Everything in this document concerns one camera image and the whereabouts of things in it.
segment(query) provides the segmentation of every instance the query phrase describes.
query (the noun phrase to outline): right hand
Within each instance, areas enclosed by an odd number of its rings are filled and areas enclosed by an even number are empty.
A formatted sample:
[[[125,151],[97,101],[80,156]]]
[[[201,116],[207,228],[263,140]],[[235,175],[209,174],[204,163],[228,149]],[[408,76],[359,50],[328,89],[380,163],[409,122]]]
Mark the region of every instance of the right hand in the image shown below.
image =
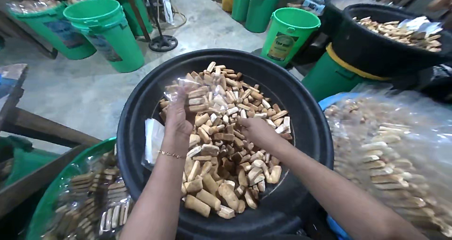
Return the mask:
[[[282,144],[290,144],[261,118],[240,118],[237,123],[248,141],[270,153]]]

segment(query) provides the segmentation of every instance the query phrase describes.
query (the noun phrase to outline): hand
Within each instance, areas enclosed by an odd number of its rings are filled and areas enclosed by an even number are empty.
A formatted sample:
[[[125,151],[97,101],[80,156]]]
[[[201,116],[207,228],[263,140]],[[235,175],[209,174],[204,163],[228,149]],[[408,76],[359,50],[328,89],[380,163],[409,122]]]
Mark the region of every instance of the hand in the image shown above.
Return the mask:
[[[192,133],[196,114],[185,111],[186,98],[187,90],[184,87],[171,94],[171,102],[166,113],[165,134],[190,136]]]
[[[237,123],[241,125],[241,133],[245,135],[247,140],[270,153],[281,144],[290,144],[263,119],[241,118]]]

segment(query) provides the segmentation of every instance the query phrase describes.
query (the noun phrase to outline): wrist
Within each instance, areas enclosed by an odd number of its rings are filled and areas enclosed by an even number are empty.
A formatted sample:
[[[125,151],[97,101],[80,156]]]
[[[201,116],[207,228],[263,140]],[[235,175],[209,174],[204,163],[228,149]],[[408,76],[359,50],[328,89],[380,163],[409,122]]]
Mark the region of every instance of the wrist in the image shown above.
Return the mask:
[[[177,154],[180,156],[185,156],[189,149],[190,135],[181,133],[178,131],[167,132],[165,131],[165,136],[163,137],[161,150]]]

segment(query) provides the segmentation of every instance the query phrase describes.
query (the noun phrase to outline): left hand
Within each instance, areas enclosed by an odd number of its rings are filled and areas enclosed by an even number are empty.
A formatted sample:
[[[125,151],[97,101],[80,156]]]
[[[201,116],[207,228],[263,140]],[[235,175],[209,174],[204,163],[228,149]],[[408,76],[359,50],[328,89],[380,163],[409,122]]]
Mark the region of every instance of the left hand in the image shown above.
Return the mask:
[[[168,105],[165,122],[165,134],[188,135],[193,131],[196,114],[185,110],[188,88],[179,87]]]

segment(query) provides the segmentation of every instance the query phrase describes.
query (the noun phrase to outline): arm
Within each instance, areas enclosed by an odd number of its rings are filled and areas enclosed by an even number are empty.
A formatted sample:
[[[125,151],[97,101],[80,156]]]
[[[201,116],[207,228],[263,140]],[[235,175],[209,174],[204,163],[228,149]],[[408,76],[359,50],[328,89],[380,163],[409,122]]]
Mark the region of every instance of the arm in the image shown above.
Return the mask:
[[[242,134],[297,175],[353,239],[427,239],[409,222],[281,138],[262,119],[240,119]]]
[[[185,120],[184,101],[171,102],[161,151],[185,156],[194,116]],[[122,229],[121,240],[173,240],[179,217],[185,158],[160,154],[147,184]]]

